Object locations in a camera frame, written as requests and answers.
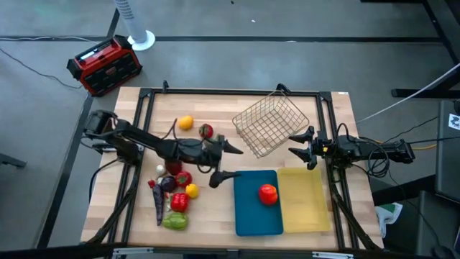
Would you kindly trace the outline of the dark red oval fruit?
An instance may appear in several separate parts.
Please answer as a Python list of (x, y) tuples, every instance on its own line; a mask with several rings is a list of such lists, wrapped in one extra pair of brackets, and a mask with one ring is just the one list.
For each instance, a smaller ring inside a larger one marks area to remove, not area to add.
[(170, 175), (176, 176), (183, 170), (183, 163), (181, 161), (166, 160), (165, 169)]

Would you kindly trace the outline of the black cabinet with sticker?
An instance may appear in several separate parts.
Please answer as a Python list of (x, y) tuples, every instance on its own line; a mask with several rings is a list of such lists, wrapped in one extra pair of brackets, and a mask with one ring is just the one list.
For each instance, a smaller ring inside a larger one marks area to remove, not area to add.
[(460, 203), (460, 115), (454, 107), (452, 101), (439, 105), (435, 190)]

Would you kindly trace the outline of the white green bag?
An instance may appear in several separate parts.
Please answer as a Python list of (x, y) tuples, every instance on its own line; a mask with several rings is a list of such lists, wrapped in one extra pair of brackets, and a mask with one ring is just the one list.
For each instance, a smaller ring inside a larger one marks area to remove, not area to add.
[(403, 205), (396, 202), (375, 207), (382, 238), (387, 234), (387, 225), (394, 224), (399, 218), (402, 210)]

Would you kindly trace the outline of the red bell pepper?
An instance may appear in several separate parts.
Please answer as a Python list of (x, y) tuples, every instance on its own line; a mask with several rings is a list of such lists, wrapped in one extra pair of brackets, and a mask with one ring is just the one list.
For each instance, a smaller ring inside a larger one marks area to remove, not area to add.
[(186, 193), (172, 195), (170, 207), (174, 212), (184, 213), (188, 209), (189, 196)]

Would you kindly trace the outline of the yellow plastic tray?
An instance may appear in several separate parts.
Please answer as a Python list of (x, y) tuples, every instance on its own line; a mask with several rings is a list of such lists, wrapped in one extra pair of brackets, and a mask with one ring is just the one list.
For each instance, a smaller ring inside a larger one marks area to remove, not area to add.
[(284, 232), (327, 232), (331, 229), (319, 169), (279, 168), (277, 182)]

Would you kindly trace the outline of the white tower fan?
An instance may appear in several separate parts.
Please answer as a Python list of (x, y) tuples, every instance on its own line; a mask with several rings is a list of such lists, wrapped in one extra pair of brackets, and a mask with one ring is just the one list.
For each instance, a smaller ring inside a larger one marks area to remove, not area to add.
[(155, 35), (147, 30), (137, 15), (134, 0), (113, 0), (129, 33), (128, 42), (134, 51), (144, 51), (155, 43)]

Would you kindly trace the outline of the green ridged squash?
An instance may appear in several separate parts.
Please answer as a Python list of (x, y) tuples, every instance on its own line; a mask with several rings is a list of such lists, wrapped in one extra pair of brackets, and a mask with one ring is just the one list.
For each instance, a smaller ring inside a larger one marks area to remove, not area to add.
[(170, 230), (184, 230), (188, 226), (188, 218), (184, 213), (173, 212), (163, 219), (162, 226)]

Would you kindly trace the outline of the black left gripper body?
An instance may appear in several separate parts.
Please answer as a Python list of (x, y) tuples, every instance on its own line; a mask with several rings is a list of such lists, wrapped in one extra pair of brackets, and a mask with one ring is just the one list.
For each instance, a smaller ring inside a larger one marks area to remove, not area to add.
[(213, 167), (216, 169), (220, 168), (224, 140), (225, 137), (223, 135), (216, 135), (215, 137), (205, 138), (203, 140), (205, 166)]

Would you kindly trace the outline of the yellow orange citrus fruit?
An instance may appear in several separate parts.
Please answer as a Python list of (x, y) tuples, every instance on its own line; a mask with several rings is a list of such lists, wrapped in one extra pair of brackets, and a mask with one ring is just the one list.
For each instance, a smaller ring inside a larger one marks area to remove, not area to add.
[(180, 117), (178, 119), (178, 127), (181, 130), (190, 130), (193, 128), (194, 118), (191, 115)]

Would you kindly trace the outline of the round purple cabbage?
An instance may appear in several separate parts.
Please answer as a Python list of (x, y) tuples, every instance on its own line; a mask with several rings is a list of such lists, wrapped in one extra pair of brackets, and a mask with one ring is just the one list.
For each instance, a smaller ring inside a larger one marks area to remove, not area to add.
[(164, 192), (171, 193), (178, 186), (174, 176), (166, 176), (160, 181), (160, 187)]

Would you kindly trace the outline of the blue plastic tray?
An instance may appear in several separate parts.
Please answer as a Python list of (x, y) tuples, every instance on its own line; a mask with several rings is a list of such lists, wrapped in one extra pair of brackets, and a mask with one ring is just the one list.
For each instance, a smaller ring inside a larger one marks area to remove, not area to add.
[[(281, 235), (284, 232), (277, 174), (274, 170), (239, 171), (234, 179), (235, 229), (240, 237)], [(259, 187), (276, 187), (278, 200), (271, 206), (259, 200)]]

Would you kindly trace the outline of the grey furniture foot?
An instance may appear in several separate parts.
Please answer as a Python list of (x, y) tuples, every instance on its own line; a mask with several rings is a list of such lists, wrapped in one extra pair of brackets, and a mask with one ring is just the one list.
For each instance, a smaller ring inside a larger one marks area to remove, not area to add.
[(24, 168), (26, 166), (26, 162), (22, 160), (18, 160), (16, 158), (13, 158), (11, 156), (5, 155), (3, 153), (0, 153), (0, 164), (2, 165), (12, 165), (16, 168)]

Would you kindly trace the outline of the black desk frame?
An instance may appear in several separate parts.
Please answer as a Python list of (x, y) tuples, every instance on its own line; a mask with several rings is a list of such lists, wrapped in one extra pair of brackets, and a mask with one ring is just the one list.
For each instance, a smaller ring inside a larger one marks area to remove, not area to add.
[[(411, 3), (422, 4), (434, 30), (437, 34), (437, 39), (445, 47), (448, 55), (454, 65), (460, 64), (460, 58), (454, 51), (451, 41), (448, 39), (447, 34), (444, 32), (439, 19), (436, 17), (434, 10), (432, 10), (428, 0), (360, 0), (362, 3)], [(459, 99), (460, 90), (452, 90), (452, 88), (460, 83), (460, 66), (448, 72), (433, 86), (422, 90), (394, 88), (391, 94), (395, 98), (420, 98), (420, 99)]]

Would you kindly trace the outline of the purple eggplant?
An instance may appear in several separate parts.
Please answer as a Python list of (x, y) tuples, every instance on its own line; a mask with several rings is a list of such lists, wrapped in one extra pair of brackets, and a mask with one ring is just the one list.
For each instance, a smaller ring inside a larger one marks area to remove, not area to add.
[(152, 188), (153, 199), (156, 209), (157, 226), (162, 224), (165, 195), (160, 185)]

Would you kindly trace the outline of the orange red tomato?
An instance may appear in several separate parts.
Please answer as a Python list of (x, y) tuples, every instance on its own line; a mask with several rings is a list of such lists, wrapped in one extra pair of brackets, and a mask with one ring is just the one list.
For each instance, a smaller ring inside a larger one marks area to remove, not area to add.
[(275, 186), (263, 184), (259, 187), (259, 200), (267, 206), (275, 204), (278, 200), (278, 193)]

